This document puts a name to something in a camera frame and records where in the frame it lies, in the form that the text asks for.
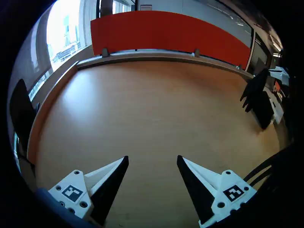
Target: red wall panel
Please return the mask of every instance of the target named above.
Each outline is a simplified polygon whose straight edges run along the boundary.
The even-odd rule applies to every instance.
[[[194,52],[234,65],[247,65],[250,48],[228,32],[205,21],[163,11],[133,11],[91,21],[94,54],[129,49]]]

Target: table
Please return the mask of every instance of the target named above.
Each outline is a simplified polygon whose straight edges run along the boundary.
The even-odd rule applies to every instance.
[[[36,182],[50,189],[74,169],[88,173],[128,155],[106,227],[197,228],[177,155],[245,177],[279,151],[274,126],[261,131],[242,109],[246,82],[236,73],[151,61],[68,74],[29,142],[37,145]]]

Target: chair backrest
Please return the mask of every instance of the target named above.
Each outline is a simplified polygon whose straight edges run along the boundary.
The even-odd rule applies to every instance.
[[[18,81],[11,96],[9,107],[15,132],[19,137],[19,142],[24,152],[26,152],[30,131],[36,114],[23,79]]]

